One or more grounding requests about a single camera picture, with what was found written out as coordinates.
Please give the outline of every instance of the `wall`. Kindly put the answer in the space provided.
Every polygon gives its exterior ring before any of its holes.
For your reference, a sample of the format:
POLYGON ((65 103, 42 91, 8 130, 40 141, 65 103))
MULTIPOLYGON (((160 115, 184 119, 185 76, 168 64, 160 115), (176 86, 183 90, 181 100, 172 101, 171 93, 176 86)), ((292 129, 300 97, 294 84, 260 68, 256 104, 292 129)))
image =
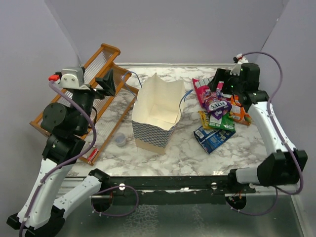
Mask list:
POLYGON ((133 63, 233 63, 262 48, 287 1, 46 0, 83 62, 107 43, 133 63))
POLYGON ((48 77, 78 59, 43 0, 0 7, 0 236, 18 235, 9 215, 26 201, 46 139, 29 122, 55 96, 48 77))
MULTIPOLYGON (((284 82, 273 101, 277 117, 297 148, 309 155, 300 198, 311 223, 316 219, 315 12, 315 0, 290 0, 262 50, 279 60, 284 73, 284 82)), ((261 68, 261 88, 271 94, 278 83, 278 69, 264 55, 256 63, 261 68)))

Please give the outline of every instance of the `marble table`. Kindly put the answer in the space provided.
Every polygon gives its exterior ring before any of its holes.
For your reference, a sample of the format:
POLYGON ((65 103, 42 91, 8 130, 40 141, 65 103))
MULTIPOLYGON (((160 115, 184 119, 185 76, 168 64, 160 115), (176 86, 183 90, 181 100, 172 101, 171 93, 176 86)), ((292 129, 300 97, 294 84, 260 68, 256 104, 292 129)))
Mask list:
MULTIPOLYGON (((130 67, 128 69, 136 72, 141 81, 145 81, 154 73, 165 81, 183 80, 186 91, 193 88, 192 78, 208 78, 216 72, 216 68, 213 67, 130 67)), ((135 76, 128 80, 128 84, 140 87, 135 76)), ((97 123, 97 146, 100 146, 105 139, 103 130, 113 123, 113 118, 119 116, 118 106, 127 105, 131 99, 132 95, 128 91, 121 93, 113 102, 116 106, 112 109, 108 108, 100 118, 97 123)), ((208 155, 193 135, 193 131, 201 125, 198 110, 201 110, 201 107, 196 94, 192 92, 187 97, 183 116, 171 137, 165 155, 136 147, 131 123, 132 111, 129 111, 117 130, 126 135, 127 144, 118 147, 112 140, 93 167, 78 160, 69 176, 86 176, 94 168, 99 168, 113 176, 222 175, 233 168, 257 166, 264 160, 266 149, 257 127, 253 124, 245 126, 236 123, 236 134, 208 155)), ((91 140, 92 136, 89 135, 86 141, 91 140)))

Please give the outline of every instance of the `paper bag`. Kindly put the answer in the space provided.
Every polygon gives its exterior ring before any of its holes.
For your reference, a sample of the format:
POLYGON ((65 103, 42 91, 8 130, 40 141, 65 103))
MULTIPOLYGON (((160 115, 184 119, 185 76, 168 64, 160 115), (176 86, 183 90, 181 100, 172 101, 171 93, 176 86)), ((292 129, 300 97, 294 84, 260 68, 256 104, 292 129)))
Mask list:
POLYGON ((183 81, 165 82, 154 74, 144 82, 132 112, 137 147, 165 153, 184 108, 180 103, 184 94, 183 81))

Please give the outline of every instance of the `bag handle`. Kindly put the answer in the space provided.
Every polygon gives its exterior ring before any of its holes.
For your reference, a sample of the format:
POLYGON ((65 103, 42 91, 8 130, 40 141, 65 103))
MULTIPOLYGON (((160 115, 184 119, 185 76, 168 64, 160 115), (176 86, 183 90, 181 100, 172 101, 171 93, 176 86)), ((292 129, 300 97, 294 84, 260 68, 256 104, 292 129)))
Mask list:
POLYGON ((186 101, 186 98, 187 98, 187 96, 192 92, 193 90, 191 89, 191 90, 189 90, 187 93, 185 93, 184 94, 184 96, 182 97, 182 99, 180 100, 180 103, 179 103, 179 110, 180 110, 180 115, 182 116, 182 111, 181 111, 181 103, 182 103, 182 101, 184 100, 184 101, 186 101))
POLYGON ((137 75, 135 72, 128 71, 128 72, 126 72, 126 73, 124 74, 124 76, 122 77, 122 81, 123 81, 123 83, 124 83, 126 89, 129 90, 129 92, 132 93, 132 94, 135 96, 136 101, 137 101, 137 95, 136 95, 134 92, 132 92, 132 91, 128 88, 127 84, 126 84, 125 77, 126 77, 126 75, 129 74, 129 73, 131 73, 131 74, 134 73, 134 74, 137 76, 137 79, 138 79, 138 81, 139 81, 139 84, 140 84, 140 87, 141 87, 141 88, 143 88, 143 85, 142 85, 142 83, 140 82, 140 79, 139 79, 138 75, 137 75))

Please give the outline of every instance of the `open bag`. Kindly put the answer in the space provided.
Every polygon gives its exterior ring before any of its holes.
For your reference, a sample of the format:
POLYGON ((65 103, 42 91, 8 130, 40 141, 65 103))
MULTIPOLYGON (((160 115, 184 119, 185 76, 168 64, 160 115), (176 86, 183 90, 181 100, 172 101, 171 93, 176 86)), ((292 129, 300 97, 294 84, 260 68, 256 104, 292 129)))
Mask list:
POLYGON ((144 82, 132 112, 137 147, 165 153, 185 106, 182 100, 188 94, 183 81, 165 82, 157 73, 144 82))

